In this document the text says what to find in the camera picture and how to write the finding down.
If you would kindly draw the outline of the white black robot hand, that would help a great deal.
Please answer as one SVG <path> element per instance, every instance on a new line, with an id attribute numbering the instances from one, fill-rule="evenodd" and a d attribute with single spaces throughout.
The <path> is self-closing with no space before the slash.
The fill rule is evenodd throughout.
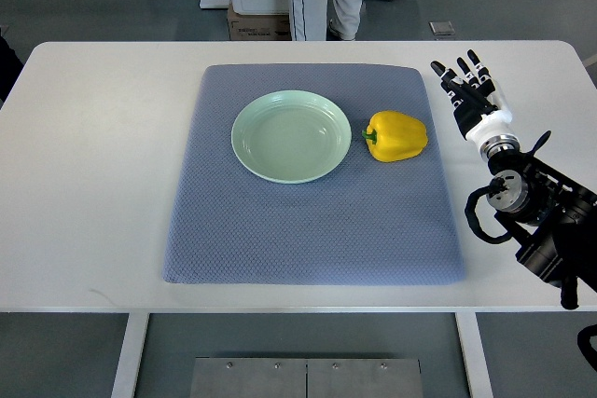
<path id="1" fill-rule="evenodd" d="M 453 116 L 464 139 L 473 144 L 484 160 L 505 150 L 519 150 L 520 142 L 509 125 L 512 114 L 503 92 L 477 53 L 456 60 L 462 73 L 433 61 L 432 70 L 448 94 Z"/>

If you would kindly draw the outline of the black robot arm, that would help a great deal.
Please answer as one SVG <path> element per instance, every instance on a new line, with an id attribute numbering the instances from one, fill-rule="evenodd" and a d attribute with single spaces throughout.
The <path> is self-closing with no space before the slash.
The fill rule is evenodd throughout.
<path id="1" fill-rule="evenodd" d="M 561 290 L 564 309 L 576 309 L 581 274 L 564 259 L 553 233 L 559 225 L 585 224 L 596 210 L 596 194 L 535 157 L 550 135 L 546 131 L 528 152 L 515 144 L 499 144 L 490 151 L 488 166 L 498 191 L 488 202 L 495 219 L 520 245 L 517 261 Z"/>

